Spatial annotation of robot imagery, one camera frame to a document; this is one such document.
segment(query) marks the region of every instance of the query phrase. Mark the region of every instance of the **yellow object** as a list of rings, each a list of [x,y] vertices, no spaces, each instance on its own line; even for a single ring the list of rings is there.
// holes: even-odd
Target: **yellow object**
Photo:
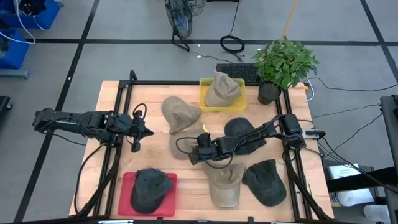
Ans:
[[[282,34],[282,37],[280,38],[280,39],[282,39],[282,40],[284,39],[285,34],[286,34],[286,31],[287,31],[287,28],[288,28],[288,26],[289,26],[289,24],[290,24],[290,21],[292,20],[293,13],[294,13],[294,11],[295,11],[295,9],[296,9],[296,5],[297,5],[297,2],[298,2],[298,1],[299,1],[299,0],[294,0],[294,4],[293,4],[292,11],[290,12],[289,19],[288,19],[287,22],[286,22],[284,32],[283,32],[283,34]]]
[[[241,87],[241,96],[236,98],[233,104],[229,107],[209,107],[205,103],[205,96],[214,78],[201,78],[199,81],[200,93],[199,93],[199,106],[203,112],[242,112],[246,108],[246,88],[244,86],[244,80],[242,78],[233,78]]]
[[[203,130],[204,130],[206,133],[209,133],[209,131],[207,130],[207,128],[206,128],[206,125],[205,125],[205,124],[203,125]]]

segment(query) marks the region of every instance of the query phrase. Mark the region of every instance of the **yellow container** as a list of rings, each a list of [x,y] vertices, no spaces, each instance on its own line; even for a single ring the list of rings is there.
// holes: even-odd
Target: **yellow container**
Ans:
[[[199,106],[203,112],[242,112],[246,108],[246,88],[244,86],[244,80],[242,78],[233,78],[241,87],[241,96],[236,98],[233,104],[229,107],[209,107],[205,103],[205,96],[214,78],[201,78],[200,79],[200,94],[199,94]]]

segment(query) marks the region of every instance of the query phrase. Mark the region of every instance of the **metal bracket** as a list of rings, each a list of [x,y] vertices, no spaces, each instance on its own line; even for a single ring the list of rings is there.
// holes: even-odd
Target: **metal bracket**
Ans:
[[[174,36],[177,36],[181,40],[181,42],[182,42],[182,44],[184,46],[182,46],[181,44],[176,43],[174,41]],[[180,34],[178,33],[178,31],[176,31],[176,29],[173,29],[172,44],[181,47],[182,49],[186,50],[187,52],[189,52],[189,50],[190,50],[188,44],[185,43],[185,41],[181,38]]]
[[[135,81],[138,81],[137,75],[134,70],[130,70],[130,79],[129,80],[120,80],[118,88],[125,88],[127,85],[134,84]]]

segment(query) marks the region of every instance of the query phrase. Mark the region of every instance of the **blue storage container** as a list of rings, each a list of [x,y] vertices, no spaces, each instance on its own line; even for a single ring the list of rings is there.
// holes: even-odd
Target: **blue storage container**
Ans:
[[[13,39],[26,41],[25,38],[21,36],[15,29],[1,29],[0,32]],[[3,57],[0,57],[0,68],[20,69],[25,59],[27,49],[29,48],[29,44],[8,40],[1,35],[0,38],[2,40],[9,41],[9,46],[6,54]]]
[[[23,15],[19,12],[21,21],[26,29],[48,29],[54,22],[55,17],[60,10],[60,6],[54,0],[38,0],[44,2],[45,10],[41,11],[34,18],[33,16]],[[22,28],[14,7],[15,0],[0,1],[0,19],[4,21],[9,27]]]

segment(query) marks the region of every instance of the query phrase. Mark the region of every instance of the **red tray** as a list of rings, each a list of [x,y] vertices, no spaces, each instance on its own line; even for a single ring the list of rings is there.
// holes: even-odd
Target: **red tray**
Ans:
[[[175,197],[177,189],[177,175],[167,173],[173,183],[174,188],[167,192],[160,207],[151,214],[141,214],[136,212],[130,204],[130,196],[132,187],[136,180],[135,172],[127,172],[123,175],[122,188],[120,193],[118,215],[121,216],[156,216],[156,217],[172,217],[175,214]]]

